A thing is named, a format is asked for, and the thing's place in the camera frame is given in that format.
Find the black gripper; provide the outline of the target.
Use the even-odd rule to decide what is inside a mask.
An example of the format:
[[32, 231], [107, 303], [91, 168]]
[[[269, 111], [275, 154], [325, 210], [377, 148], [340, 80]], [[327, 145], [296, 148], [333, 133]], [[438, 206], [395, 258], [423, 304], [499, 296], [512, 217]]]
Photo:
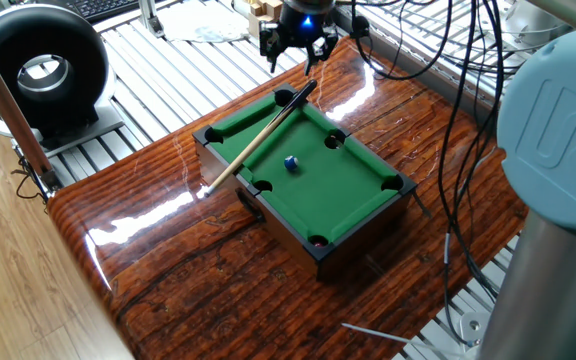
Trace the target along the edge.
[[324, 22], [334, 5], [334, 0], [285, 0], [278, 23], [259, 24], [260, 54], [270, 63], [271, 73], [287, 47], [306, 49], [305, 76], [318, 62], [329, 59], [339, 36], [327, 32]]

